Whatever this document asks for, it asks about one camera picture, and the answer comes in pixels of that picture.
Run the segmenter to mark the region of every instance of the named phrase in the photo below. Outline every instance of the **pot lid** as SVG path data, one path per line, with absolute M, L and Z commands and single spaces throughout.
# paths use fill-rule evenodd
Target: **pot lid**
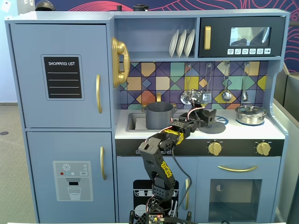
M 238 114 L 246 115 L 246 116 L 263 116 L 266 115 L 267 112 L 261 107 L 258 106 L 239 106 L 235 110 Z

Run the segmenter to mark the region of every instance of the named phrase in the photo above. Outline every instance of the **microwave window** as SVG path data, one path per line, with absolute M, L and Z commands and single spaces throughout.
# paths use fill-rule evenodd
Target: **microwave window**
M 270 27 L 232 27 L 230 46 L 268 46 Z

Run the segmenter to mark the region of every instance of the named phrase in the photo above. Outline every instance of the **gray carpet floor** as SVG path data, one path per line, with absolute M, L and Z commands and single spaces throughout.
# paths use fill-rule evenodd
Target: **gray carpet floor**
M 36 223 L 18 106 L 0 106 L 0 224 Z

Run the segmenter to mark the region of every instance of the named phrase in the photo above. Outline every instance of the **colorful tile backsplash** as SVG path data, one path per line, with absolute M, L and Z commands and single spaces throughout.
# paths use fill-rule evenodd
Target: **colorful tile backsplash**
M 244 62 L 230 62 L 228 90 L 232 99 L 223 101 L 225 62 L 211 62 L 212 75 L 209 91 L 212 92 L 212 103 L 207 109 L 235 109 L 241 103 L 242 77 Z M 266 86 L 268 62 L 250 62 L 246 89 L 252 104 L 261 106 Z M 209 80 L 210 68 L 207 69 Z M 161 93 L 161 100 L 177 104 L 178 109 L 190 109 L 190 105 L 182 104 L 180 97 L 186 90 L 206 90 L 206 62 L 170 63 L 150 62 L 131 63 L 127 81 L 121 84 L 121 108 L 141 109 L 142 104 L 155 102 L 156 94 Z

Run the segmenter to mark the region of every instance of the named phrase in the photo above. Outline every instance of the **red patterned backdrop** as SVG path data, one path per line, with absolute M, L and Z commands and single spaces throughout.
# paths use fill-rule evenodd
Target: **red patterned backdrop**
M 299 20 L 299 0 L 51 0 L 57 11 L 132 11 L 133 5 L 145 4 L 152 11 L 279 8 L 291 12 L 291 20 Z M 299 72 L 299 28 L 289 27 L 285 63 L 290 72 Z

